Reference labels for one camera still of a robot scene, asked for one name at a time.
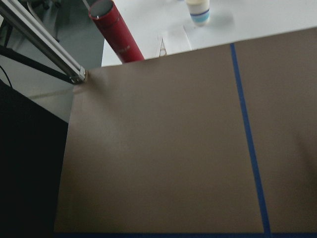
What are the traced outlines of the white paper cup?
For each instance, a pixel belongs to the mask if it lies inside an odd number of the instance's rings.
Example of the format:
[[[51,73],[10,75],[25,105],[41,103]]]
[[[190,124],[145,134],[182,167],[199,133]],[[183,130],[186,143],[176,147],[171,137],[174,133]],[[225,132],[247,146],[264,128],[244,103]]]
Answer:
[[[190,17],[195,25],[204,26],[210,19],[209,0],[185,0]]]

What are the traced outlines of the red cylinder object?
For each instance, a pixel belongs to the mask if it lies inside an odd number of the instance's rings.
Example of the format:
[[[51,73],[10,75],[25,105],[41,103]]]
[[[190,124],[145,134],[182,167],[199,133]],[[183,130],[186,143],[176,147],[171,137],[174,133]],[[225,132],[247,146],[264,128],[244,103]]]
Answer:
[[[90,6],[89,17],[122,63],[144,60],[114,1],[95,1]]]

